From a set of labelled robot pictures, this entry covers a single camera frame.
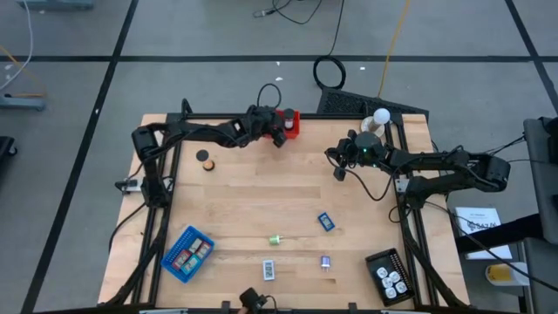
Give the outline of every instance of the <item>blue basket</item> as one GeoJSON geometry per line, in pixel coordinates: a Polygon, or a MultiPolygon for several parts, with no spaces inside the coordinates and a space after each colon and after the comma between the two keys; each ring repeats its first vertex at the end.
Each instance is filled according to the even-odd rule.
{"type": "Polygon", "coordinates": [[[175,277],[179,278],[183,283],[187,283],[190,279],[192,279],[192,277],[195,275],[195,273],[201,267],[203,262],[205,262],[205,260],[208,259],[208,256],[213,251],[214,246],[215,246],[215,243],[211,239],[209,239],[207,236],[202,234],[196,228],[194,228],[192,226],[189,226],[186,229],[186,231],[184,231],[184,233],[180,236],[178,241],[173,245],[171,250],[169,250],[165,254],[165,257],[163,257],[162,261],[160,261],[160,265],[163,266],[165,268],[165,270],[167,270],[168,272],[173,274],[175,277]],[[200,238],[201,240],[209,243],[209,245],[211,245],[211,248],[209,249],[207,254],[203,257],[203,259],[201,260],[201,263],[199,263],[195,267],[195,269],[193,269],[192,271],[190,271],[190,273],[188,275],[186,275],[181,270],[176,270],[173,267],[173,261],[183,249],[188,250],[190,248],[190,246],[192,246],[192,243],[194,243],[195,239],[197,239],[197,238],[200,238]]]}

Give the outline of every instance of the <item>gray floor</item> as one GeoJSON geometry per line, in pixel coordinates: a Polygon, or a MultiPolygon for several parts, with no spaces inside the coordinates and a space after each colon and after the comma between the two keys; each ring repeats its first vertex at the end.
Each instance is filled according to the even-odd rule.
{"type": "MultiPolygon", "coordinates": [[[[98,0],[89,12],[33,13],[36,55],[111,55],[130,1],[98,0]]],[[[294,3],[303,18],[315,0],[294,3]]],[[[551,0],[516,1],[541,55],[558,54],[551,0]]],[[[324,0],[305,26],[277,15],[253,19],[268,1],[140,0],[123,55],[304,55],[329,50],[339,1],[324,0]]],[[[349,0],[336,54],[385,54],[404,1],[349,0]]],[[[0,3],[0,44],[25,55],[25,14],[12,1],[0,3]]],[[[526,56],[527,50],[503,1],[412,2],[397,55],[526,56]]],[[[0,64],[0,81],[15,69],[0,64]]],[[[0,186],[0,311],[20,311],[58,209],[103,77],[106,63],[31,63],[49,91],[42,113],[0,111],[0,134],[14,136],[20,154],[5,169],[0,186]]],[[[344,90],[375,95],[383,63],[347,62],[344,90]]],[[[558,64],[545,64],[558,79],[558,64]]],[[[197,113],[238,113],[255,102],[260,86],[276,82],[283,104],[313,113],[321,91],[311,62],[119,63],[99,113],[70,211],[36,311],[93,306],[105,271],[107,241],[121,195],[112,184],[128,172],[130,132],[145,113],[177,112],[188,98],[197,113]]],[[[338,73],[323,65],[324,81],[338,73]]],[[[8,92],[33,91],[21,77],[8,92]]],[[[462,144],[485,150],[521,135],[522,121],[555,110],[532,63],[391,63],[383,98],[430,110],[430,130],[440,148],[462,144]]],[[[527,157],[523,146],[501,154],[527,157]]],[[[507,222],[536,211],[527,163],[514,163],[500,194],[454,193],[451,206],[496,207],[507,222]]],[[[485,283],[486,262],[462,263],[471,302],[480,308],[517,311],[517,299],[485,283]]]]}

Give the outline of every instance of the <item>white paper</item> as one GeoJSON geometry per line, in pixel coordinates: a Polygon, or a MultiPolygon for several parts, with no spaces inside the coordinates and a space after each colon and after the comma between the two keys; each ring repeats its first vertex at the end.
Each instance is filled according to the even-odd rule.
{"type": "MultiPolygon", "coordinates": [[[[500,226],[500,218],[496,208],[455,208],[455,213],[475,224],[483,226],[484,229],[500,226]]],[[[471,224],[463,219],[457,218],[459,227],[467,232],[468,235],[481,231],[480,226],[471,224]]],[[[502,245],[496,248],[491,248],[491,252],[502,259],[512,259],[512,252],[510,252],[507,245],[502,245]]],[[[479,251],[474,253],[467,253],[466,259],[480,260],[480,259],[494,259],[486,251],[479,251]]]]}

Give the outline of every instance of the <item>green object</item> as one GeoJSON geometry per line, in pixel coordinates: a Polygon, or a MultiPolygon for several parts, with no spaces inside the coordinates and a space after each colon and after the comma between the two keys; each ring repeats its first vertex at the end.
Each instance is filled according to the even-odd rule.
{"type": "Polygon", "coordinates": [[[271,245],[279,245],[279,243],[281,242],[281,238],[282,236],[280,235],[273,235],[269,237],[269,244],[271,245]]]}

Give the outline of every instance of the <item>wooden tabletop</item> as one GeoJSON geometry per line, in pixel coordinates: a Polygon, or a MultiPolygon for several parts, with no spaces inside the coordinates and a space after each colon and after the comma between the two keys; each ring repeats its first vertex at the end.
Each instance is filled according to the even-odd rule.
{"type": "MultiPolygon", "coordinates": [[[[149,114],[142,124],[165,119],[164,114],[149,114]]],[[[431,152],[425,117],[404,115],[404,122],[409,150],[431,152]]],[[[386,197],[374,202],[352,175],[347,174],[344,182],[336,181],[333,167],[323,154],[327,147],[335,147],[349,129],[358,129],[359,125],[359,120],[304,119],[298,138],[287,141],[280,149],[265,139],[233,149],[214,143],[183,142],[166,248],[170,249],[189,225],[213,239],[215,248],[188,284],[162,270],[157,306],[220,308],[221,301],[227,300],[238,308],[239,295],[254,287],[259,293],[273,295],[280,308],[346,309],[349,302],[356,302],[363,310],[384,308],[364,258],[396,248],[405,260],[400,227],[387,217],[395,206],[392,184],[386,197]],[[215,162],[213,171],[206,172],[195,159],[200,149],[209,151],[215,162]],[[336,224],[331,232],[325,232],[317,220],[322,212],[327,212],[336,224]],[[284,237],[280,245],[269,245],[272,235],[284,237]],[[331,256],[329,272],[320,267],[320,256],[324,255],[331,256]],[[276,280],[264,282],[262,261],[268,259],[275,261],[276,280]]],[[[170,160],[171,155],[166,169],[170,168],[170,160]]],[[[131,172],[138,165],[134,155],[131,172]]],[[[387,174],[371,167],[355,170],[371,193],[381,195],[387,174]]],[[[441,195],[429,201],[446,205],[441,195]]],[[[142,202],[140,194],[125,196],[119,221],[142,202]]],[[[116,293],[137,264],[146,212],[142,211],[115,236],[100,302],[116,293]]],[[[448,215],[427,205],[422,216],[432,265],[456,296],[468,302],[448,215]]],[[[417,272],[422,302],[428,304],[424,273],[418,263],[417,272]]],[[[142,301],[147,299],[151,275],[150,267],[142,301]]],[[[411,309],[412,301],[393,308],[411,309]]]]}

